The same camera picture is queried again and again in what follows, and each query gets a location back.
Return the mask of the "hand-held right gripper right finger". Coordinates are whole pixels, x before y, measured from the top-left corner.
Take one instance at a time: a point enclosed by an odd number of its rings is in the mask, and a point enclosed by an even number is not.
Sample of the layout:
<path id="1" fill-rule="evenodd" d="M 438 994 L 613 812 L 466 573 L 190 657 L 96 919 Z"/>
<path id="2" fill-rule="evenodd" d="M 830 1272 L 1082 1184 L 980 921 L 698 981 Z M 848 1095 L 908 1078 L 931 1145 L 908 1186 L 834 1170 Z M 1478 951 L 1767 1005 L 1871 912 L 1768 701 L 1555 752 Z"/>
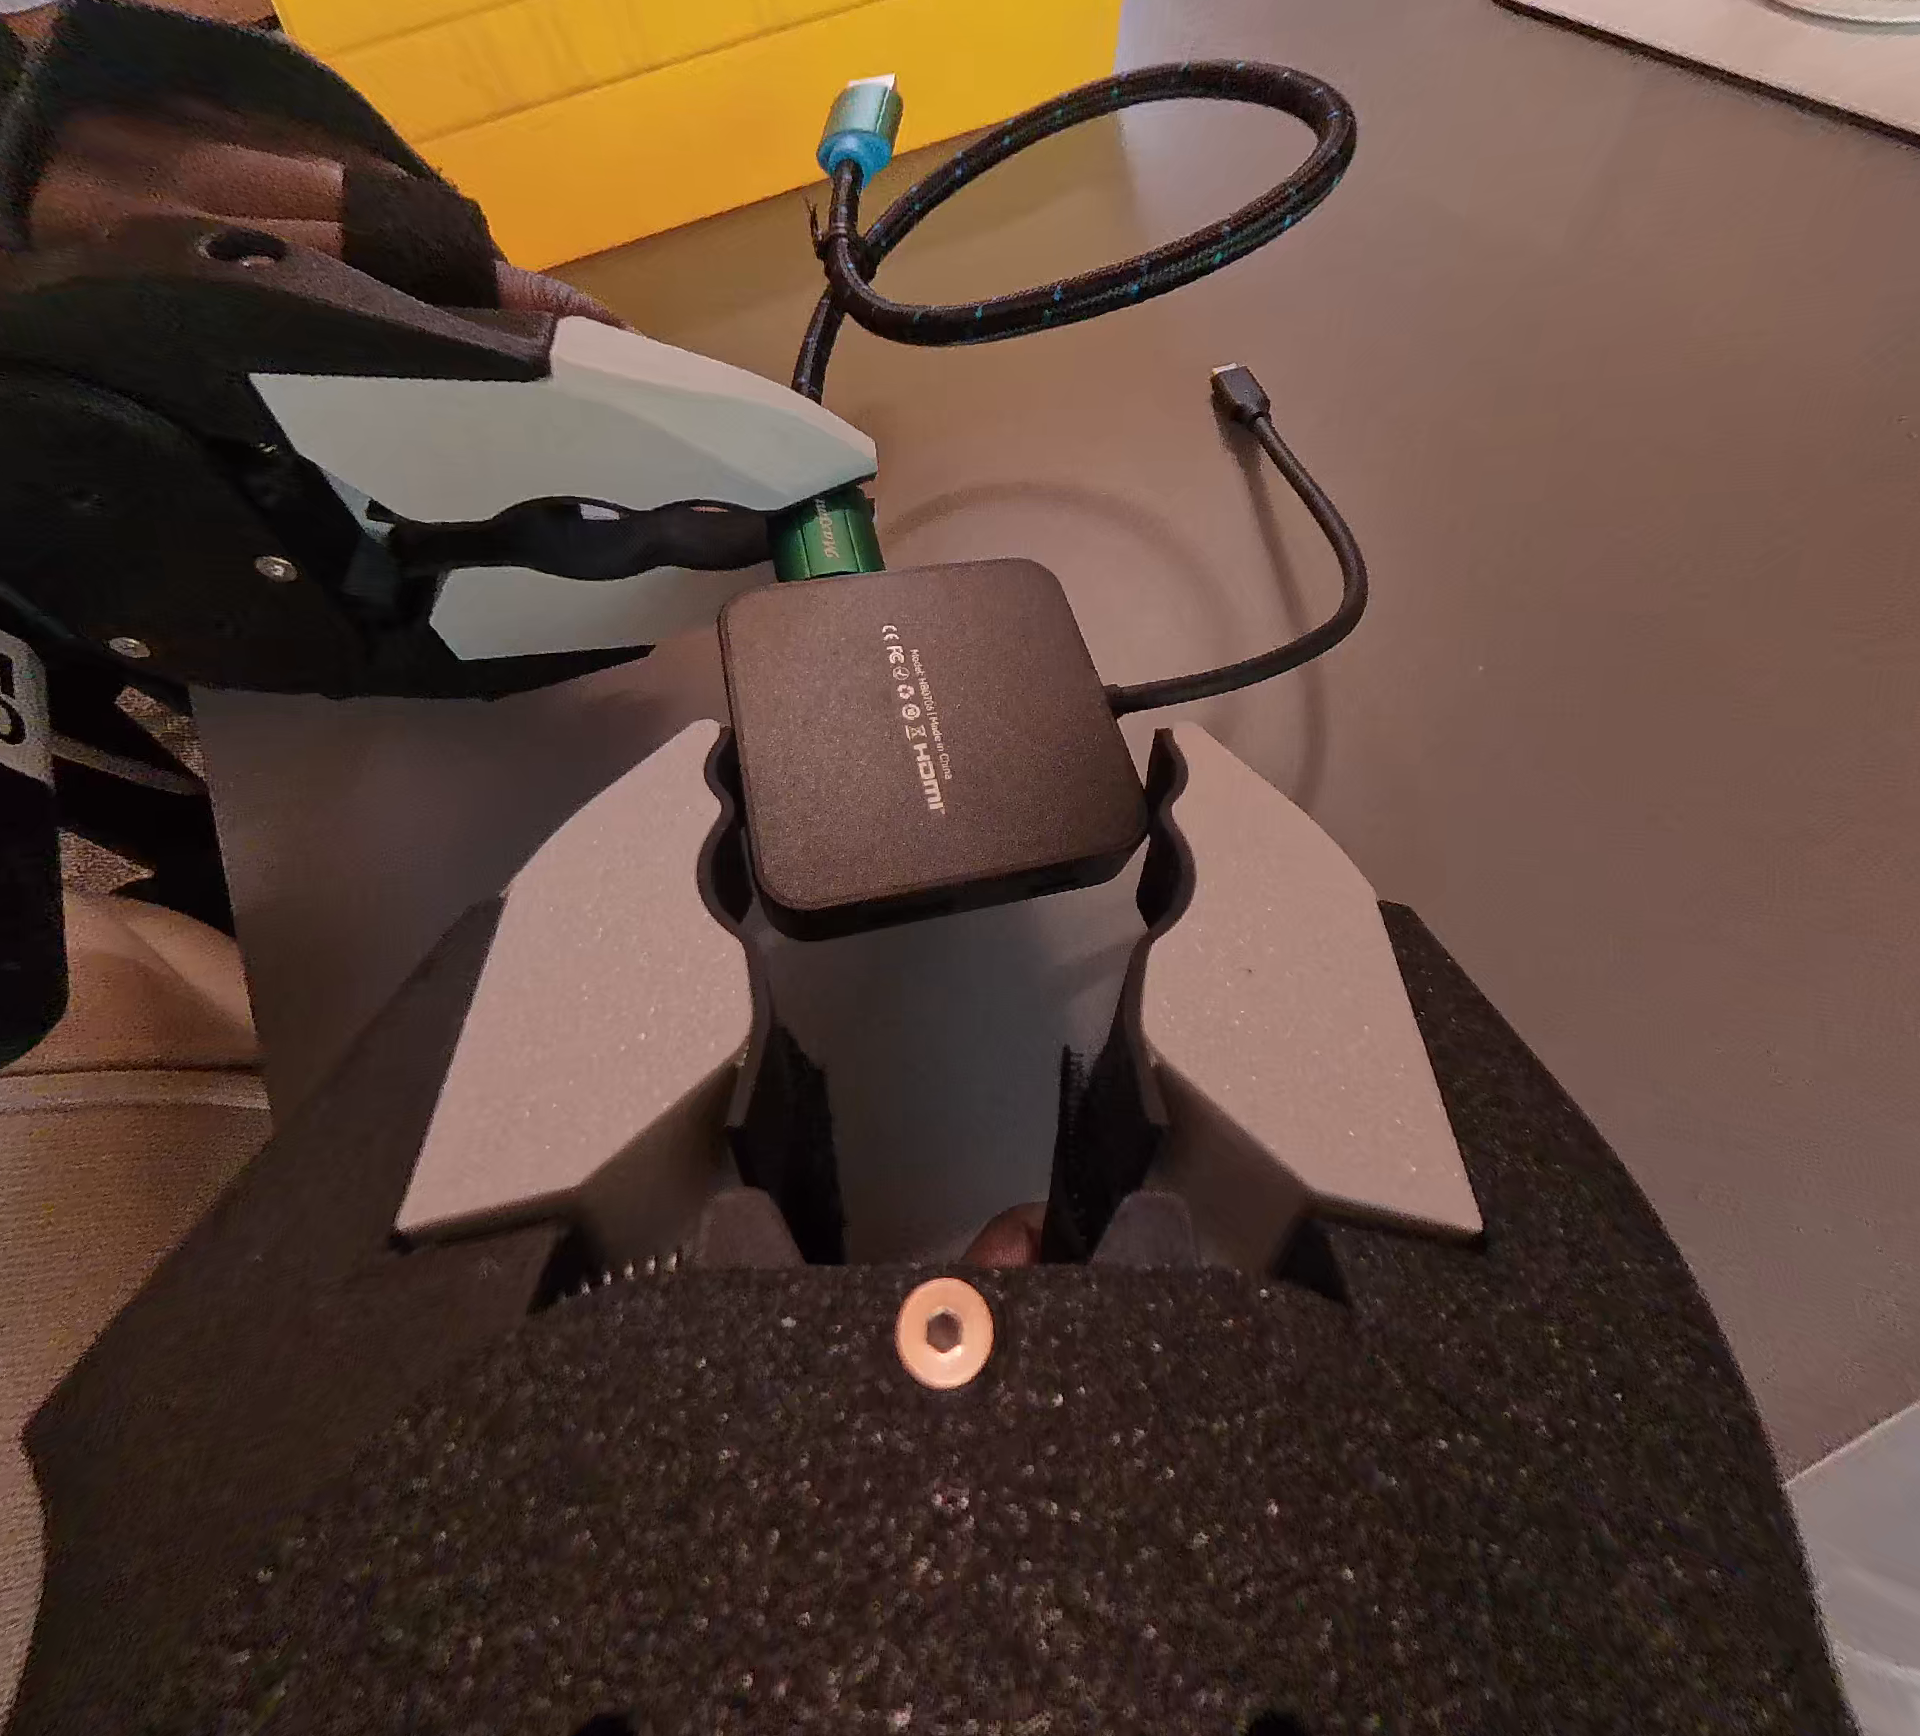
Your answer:
<path id="1" fill-rule="evenodd" d="M 1481 1246 L 1485 1223 L 1381 901 L 1198 723 L 1155 735 L 1141 938 L 1062 1066 L 1059 1264 L 1286 1268 L 1307 1223 Z"/>

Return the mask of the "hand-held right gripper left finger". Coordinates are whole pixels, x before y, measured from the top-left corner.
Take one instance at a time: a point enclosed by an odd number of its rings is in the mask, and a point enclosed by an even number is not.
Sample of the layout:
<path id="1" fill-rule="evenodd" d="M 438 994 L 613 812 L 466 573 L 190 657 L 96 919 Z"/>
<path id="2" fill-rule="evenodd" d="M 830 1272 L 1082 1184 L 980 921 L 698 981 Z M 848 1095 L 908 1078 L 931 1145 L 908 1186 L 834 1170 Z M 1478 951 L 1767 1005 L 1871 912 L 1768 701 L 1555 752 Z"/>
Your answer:
<path id="1" fill-rule="evenodd" d="M 755 949 L 734 734 L 701 720 L 518 869 L 394 1222 L 584 1268 L 845 1259 L 827 1074 Z"/>

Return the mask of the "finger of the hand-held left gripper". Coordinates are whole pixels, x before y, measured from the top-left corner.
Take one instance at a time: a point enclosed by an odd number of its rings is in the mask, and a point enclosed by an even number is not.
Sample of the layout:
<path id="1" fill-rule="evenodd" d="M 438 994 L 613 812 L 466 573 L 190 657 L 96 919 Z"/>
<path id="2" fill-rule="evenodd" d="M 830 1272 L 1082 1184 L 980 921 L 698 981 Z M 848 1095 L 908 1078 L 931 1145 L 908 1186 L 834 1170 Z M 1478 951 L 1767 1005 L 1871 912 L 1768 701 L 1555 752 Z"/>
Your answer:
<path id="1" fill-rule="evenodd" d="M 568 565 L 425 567 L 433 636 L 467 665 L 646 649 L 774 582 L 767 546 L 625 546 Z"/>
<path id="2" fill-rule="evenodd" d="M 291 447 L 371 497 L 406 575 L 743 569 L 770 523 L 878 475 L 874 439 L 748 371 L 581 316 L 538 379 L 252 379 Z"/>

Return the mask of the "black USB hub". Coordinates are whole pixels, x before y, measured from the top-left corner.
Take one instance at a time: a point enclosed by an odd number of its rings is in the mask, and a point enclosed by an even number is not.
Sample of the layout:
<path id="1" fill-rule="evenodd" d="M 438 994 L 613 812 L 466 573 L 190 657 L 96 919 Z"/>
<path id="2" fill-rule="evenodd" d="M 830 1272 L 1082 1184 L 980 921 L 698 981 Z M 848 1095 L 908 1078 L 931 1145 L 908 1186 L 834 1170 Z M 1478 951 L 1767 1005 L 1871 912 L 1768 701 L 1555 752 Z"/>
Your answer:
<path id="1" fill-rule="evenodd" d="M 1121 720 L 1254 689 L 1356 629 L 1368 573 L 1348 521 L 1249 368 L 1211 389 L 1338 564 L 1338 604 L 1302 637 L 1107 686 L 1066 589 L 1021 556 L 809 576 L 722 610 L 743 838 L 777 933 L 841 939 L 1115 880 L 1149 822 Z"/>

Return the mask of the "person's left hand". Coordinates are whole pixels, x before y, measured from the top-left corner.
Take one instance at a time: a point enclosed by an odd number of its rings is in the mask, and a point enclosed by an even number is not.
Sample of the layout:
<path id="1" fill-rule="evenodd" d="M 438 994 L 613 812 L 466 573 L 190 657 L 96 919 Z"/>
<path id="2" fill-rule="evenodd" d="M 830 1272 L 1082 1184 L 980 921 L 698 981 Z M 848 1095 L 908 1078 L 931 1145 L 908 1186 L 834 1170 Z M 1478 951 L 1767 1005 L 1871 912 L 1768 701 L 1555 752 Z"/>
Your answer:
<path id="1" fill-rule="evenodd" d="M 38 174 L 27 244 L 96 243 L 147 219 L 240 229 L 364 269 L 399 269 L 402 290 L 622 329 L 586 294 L 504 263 L 466 197 L 364 148 L 212 111 L 76 113 Z"/>

